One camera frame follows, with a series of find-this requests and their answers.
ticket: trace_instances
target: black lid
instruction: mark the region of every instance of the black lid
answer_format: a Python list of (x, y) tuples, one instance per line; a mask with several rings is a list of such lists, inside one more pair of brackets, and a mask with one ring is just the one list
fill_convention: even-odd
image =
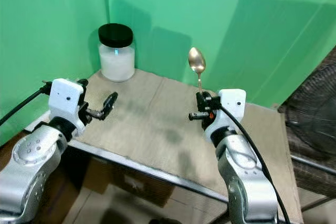
[(133, 41), (132, 30), (125, 25), (110, 23), (99, 27), (99, 40), (108, 47), (127, 47)]

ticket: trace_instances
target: cardboard box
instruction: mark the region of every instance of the cardboard box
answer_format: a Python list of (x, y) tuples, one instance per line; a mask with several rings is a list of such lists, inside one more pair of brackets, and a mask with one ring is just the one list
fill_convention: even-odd
[(160, 207), (164, 207), (174, 189), (167, 182), (137, 170), (91, 158), (83, 186), (103, 194), (109, 183)]

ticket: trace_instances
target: spoon handle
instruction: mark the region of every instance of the spoon handle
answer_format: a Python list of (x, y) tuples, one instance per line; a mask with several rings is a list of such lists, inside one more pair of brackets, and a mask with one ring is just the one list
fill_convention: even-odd
[(201, 82), (201, 74), (198, 73), (198, 90), (200, 94), (202, 94), (202, 82)]

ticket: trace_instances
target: jar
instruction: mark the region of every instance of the jar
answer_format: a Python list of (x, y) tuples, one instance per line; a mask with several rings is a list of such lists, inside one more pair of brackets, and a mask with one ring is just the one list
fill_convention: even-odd
[(111, 81), (130, 79), (135, 72), (133, 32), (125, 25), (105, 24), (98, 29), (101, 73)]

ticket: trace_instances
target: black cable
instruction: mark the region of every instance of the black cable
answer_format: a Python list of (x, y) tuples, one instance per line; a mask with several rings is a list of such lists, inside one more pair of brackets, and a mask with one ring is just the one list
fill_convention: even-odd
[(9, 111), (3, 118), (0, 119), (0, 126), (4, 124), (12, 115), (14, 115), (19, 109), (21, 109), (24, 105), (26, 105), (28, 102), (30, 102), (32, 99), (37, 97), (39, 94), (42, 93), (42, 89), (37, 90), (34, 94), (29, 96), (26, 100), (21, 102), (18, 106), (13, 108), (11, 111)]
[(288, 214), (287, 214), (287, 211), (285, 209), (285, 206), (283, 205), (283, 202), (280, 198), (280, 195), (278, 193), (278, 191), (276, 190), (275, 186), (274, 186), (274, 183), (272, 181), (272, 178), (271, 178), (271, 175), (269, 173), (269, 170), (266, 166), (266, 163), (263, 159), (263, 157), (261, 156), (259, 150), (257, 149), (256, 145), (254, 144), (254, 142), (252, 141), (251, 137), (248, 135), (248, 133), (246, 132), (246, 130), (244, 129), (244, 127), (237, 121), (237, 119), (226, 109), (224, 108), (222, 105), (220, 105), (219, 107), (236, 125), (237, 127), (239, 128), (239, 130), (242, 132), (242, 134), (245, 136), (246, 140), (248, 141), (248, 143), (251, 145), (253, 151), (256, 153), (258, 159), (260, 160), (260, 163), (262, 165), (262, 171), (264, 172), (266, 178), (270, 181), (270, 183), (272, 184), (273, 188), (274, 188), (274, 191), (277, 195), (277, 199), (278, 199), (278, 202), (279, 202), (279, 206), (281, 208), (281, 211), (282, 211), (282, 214), (285, 218), (285, 222), (286, 224), (290, 224), (290, 220), (289, 220), (289, 217), (288, 217)]

